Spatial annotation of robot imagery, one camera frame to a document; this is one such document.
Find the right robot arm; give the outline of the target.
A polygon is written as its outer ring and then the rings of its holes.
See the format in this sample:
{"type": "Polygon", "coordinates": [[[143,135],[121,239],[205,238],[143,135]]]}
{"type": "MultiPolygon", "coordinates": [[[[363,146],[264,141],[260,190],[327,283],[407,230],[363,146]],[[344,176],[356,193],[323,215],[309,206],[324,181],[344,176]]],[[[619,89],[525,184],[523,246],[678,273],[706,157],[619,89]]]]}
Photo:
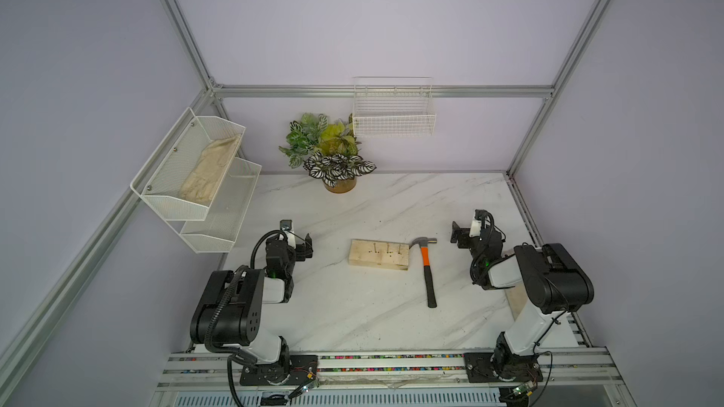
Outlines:
{"type": "Polygon", "coordinates": [[[454,222],[451,242],[471,253],[469,276],[475,286],[505,290],[521,284],[527,296],[522,312],[499,334],[492,353],[465,355],[469,379],[540,381],[537,350],[567,314],[592,303],[595,291],[590,278],[560,243],[522,244],[505,256],[505,234],[485,220],[474,220],[468,228],[454,222]]]}

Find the orange black claw hammer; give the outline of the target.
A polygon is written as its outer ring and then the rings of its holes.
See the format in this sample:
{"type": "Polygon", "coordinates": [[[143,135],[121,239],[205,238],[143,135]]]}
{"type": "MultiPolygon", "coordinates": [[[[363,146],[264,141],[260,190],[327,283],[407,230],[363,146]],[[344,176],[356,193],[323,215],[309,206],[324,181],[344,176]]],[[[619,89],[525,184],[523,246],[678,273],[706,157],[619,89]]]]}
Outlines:
{"type": "Polygon", "coordinates": [[[437,244],[437,239],[435,237],[417,237],[409,244],[410,247],[418,246],[420,248],[420,254],[422,255],[423,264],[423,276],[426,288],[427,306],[431,309],[437,308],[434,279],[429,259],[429,246],[435,244],[437,244]]]}

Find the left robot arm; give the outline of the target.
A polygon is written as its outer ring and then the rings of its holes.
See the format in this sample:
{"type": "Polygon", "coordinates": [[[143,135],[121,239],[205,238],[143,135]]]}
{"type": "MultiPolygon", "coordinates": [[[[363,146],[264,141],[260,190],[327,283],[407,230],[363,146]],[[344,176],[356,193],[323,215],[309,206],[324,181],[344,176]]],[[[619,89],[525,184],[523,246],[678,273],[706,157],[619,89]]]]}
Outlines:
{"type": "Polygon", "coordinates": [[[255,244],[250,261],[235,271],[214,271],[190,320],[190,340],[251,373],[282,383],[291,373],[284,337],[261,324],[262,307],[288,303],[296,265],[313,256],[313,239],[287,226],[271,230],[255,244]]]}

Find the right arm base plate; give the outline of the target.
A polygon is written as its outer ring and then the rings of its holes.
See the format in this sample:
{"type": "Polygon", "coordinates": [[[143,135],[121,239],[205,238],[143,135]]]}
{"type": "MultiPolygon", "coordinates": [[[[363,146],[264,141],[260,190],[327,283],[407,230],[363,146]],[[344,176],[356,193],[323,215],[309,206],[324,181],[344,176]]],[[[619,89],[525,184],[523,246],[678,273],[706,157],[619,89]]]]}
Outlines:
{"type": "Polygon", "coordinates": [[[529,356],[497,356],[494,352],[466,352],[464,367],[470,383],[541,383],[537,358],[529,356]]]}

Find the pale wooden block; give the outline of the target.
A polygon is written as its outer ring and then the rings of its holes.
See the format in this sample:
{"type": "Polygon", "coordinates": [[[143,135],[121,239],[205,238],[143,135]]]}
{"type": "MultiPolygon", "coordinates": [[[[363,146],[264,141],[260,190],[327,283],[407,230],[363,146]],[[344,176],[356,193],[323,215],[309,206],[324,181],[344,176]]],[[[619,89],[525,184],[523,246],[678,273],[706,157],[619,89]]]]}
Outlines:
{"type": "Polygon", "coordinates": [[[409,245],[406,243],[353,239],[348,262],[352,266],[375,269],[393,269],[394,271],[407,271],[409,268],[409,245]],[[377,252],[373,250],[376,243],[377,252]],[[398,254],[398,246],[403,246],[403,253],[398,254]]]}

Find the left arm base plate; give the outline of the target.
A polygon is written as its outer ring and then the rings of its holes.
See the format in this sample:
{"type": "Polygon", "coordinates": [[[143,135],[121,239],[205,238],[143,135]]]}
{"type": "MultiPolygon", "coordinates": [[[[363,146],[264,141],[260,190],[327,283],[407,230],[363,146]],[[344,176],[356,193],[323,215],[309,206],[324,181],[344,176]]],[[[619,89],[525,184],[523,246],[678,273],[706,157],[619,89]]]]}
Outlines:
{"type": "Polygon", "coordinates": [[[241,386],[301,386],[316,378],[319,358],[313,354],[281,356],[273,364],[243,366],[241,386]]]}

